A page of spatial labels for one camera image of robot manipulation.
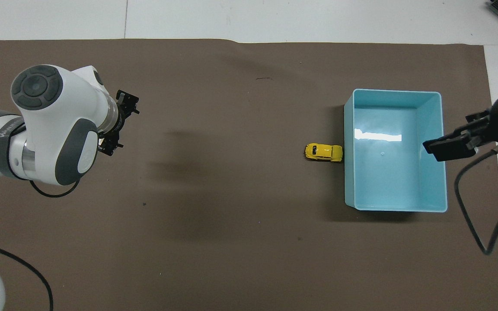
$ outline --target white table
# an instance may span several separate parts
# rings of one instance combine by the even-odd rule
[[[0,0],[0,40],[480,44],[485,46],[494,101],[498,16],[487,4],[482,0]]]

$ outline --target toy car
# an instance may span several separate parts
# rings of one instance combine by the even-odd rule
[[[311,143],[305,147],[305,156],[312,160],[340,162],[343,157],[342,146]]]

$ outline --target gray joint cover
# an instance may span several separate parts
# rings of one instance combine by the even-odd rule
[[[63,90],[63,78],[57,68],[37,65],[20,73],[11,86],[11,96],[17,106],[40,110],[53,104]]]
[[[24,180],[13,172],[9,162],[11,134],[22,124],[24,124],[24,119],[22,117],[17,117],[6,122],[6,124],[0,128],[0,172],[7,177]]]
[[[79,119],[70,130],[55,163],[55,178],[61,185],[70,185],[87,173],[78,172],[78,162],[89,132],[97,133],[97,126],[87,119]]]

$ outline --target light blue plastic bin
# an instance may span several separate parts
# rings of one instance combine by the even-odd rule
[[[345,112],[345,203],[358,210],[447,210],[445,163],[422,142],[443,135],[437,92],[356,89]]]

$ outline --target brown surface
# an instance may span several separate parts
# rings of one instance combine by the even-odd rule
[[[142,112],[67,197],[0,178],[0,247],[45,274],[56,310],[498,310],[498,245],[480,253],[452,192],[468,160],[447,164],[446,213],[365,213],[343,164],[302,154],[343,144],[355,88],[438,91],[445,132],[463,124],[490,105],[482,47],[0,41],[0,108],[38,63],[94,65]],[[487,238],[496,160],[462,190]],[[0,256],[0,274],[6,310],[47,309],[25,268]]]

